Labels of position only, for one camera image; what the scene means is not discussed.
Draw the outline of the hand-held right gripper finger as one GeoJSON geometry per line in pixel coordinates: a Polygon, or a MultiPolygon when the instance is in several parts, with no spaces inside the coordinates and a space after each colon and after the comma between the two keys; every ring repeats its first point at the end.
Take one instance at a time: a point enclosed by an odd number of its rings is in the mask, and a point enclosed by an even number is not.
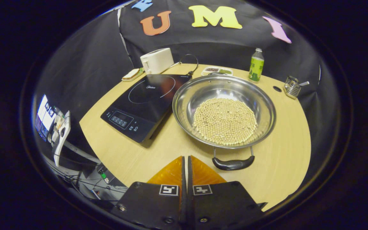
{"type": "Polygon", "coordinates": [[[206,163],[188,157],[187,219],[190,224],[243,224],[263,215],[238,181],[227,182],[206,163]]]}
{"type": "Polygon", "coordinates": [[[185,158],[180,156],[148,182],[132,183],[111,214],[131,224],[183,224],[186,200],[185,158]]]}

